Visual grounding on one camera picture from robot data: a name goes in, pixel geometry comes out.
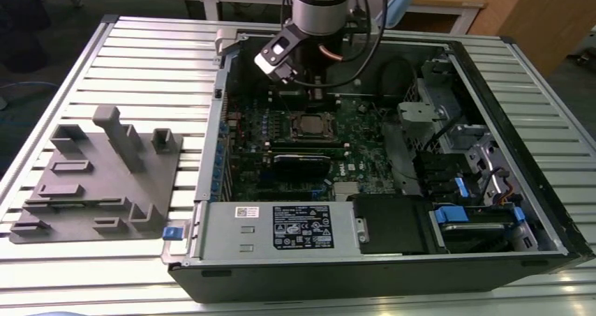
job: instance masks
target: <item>slotted aluminum table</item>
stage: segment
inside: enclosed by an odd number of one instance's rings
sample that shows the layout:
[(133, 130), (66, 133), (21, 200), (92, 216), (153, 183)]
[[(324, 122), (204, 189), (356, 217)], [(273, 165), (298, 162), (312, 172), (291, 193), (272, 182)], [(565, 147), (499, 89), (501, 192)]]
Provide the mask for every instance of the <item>slotted aluminum table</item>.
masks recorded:
[[(165, 272), (160, 239), (38, 245), (8, 241), (52, 154), (48, 138), (54, 126), (76, 123), (98, 130), (90, 116), (101, 104), (118, 106), (122, 123), (132, 123), (137, 132), (169, 128), (184, 135), (169, 219), (189, 218), (220, 27), (277, 28), (137, 17), (98, 26), (0, 183), (0, 315), (58, 310), (86, 315), (589, 315), (596, 310), (596, 262), (486, 293), (201, 305)], [(517, 46), (491, 37), (392, 31), (388, 35), (462, 42), (577, 227), (594, 244), (594, 141)]]

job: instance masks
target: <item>blue latch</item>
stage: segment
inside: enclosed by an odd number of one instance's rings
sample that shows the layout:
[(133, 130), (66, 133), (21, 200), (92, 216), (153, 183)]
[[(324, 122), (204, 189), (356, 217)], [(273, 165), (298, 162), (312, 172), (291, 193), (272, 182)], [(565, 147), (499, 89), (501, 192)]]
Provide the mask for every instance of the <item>blue latch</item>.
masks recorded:
[(455, 184), (457, 187), (459, 187), (459, 194), (462, 197), (469, 197), (469, 191), (467, 188), (465, 187), (465, 183), (463, 183), (463, 179), (462, 178), (455, 178)]
[(525, 221), (525, 214), (518, 206), (513, 208), (513, 215), (514, 215), (514, 219), (517, 220), (517, 223), (521, 223)]
[(457, 223), (467, 222), (467, 214), (462, 206), (442, 206), (434, 210), (434, 217), (436, 218), (436, 223)]
[(164, 241), (181, 241), (184, 234), (183, 227), (164, 227), (161, 238)]

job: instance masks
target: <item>warning label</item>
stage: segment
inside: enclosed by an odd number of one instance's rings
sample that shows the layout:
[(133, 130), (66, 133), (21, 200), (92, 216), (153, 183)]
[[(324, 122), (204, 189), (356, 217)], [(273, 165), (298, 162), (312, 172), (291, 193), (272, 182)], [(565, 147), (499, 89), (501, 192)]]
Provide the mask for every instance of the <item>warning label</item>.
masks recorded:
[(332, 248), (328, 206), (273, 206), (272, 245), (277, 250)]

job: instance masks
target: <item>floor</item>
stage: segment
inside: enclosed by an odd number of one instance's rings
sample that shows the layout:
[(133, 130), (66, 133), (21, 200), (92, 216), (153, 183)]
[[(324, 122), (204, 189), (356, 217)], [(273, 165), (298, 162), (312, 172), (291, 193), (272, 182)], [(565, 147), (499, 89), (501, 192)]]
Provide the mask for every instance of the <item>floor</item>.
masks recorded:
[[(60, 84), (93, 33), (104, 14), (188, 18), (183, 1), (169, 0), (84, 0), (82, 8), (73, 8), (69, 0), (44, 0), (52, 27), (38, 33), (38, 40), (49, 55), (45, 68), (29, 74), (13, 74), (0, 68), (1, 82), (45, 81)], [(253, 5), (223, 6), (225, 20), (277, 22), (279, 7)], [(596, 73), (565, 60), (547, 82), (570, 108), (587, 132), (596, 137)], [(26, 136), (50, 101), (53, 89), (20, 86), (0, 91), (8, 102), (0, 111), (0, 176), (22, 146)]]

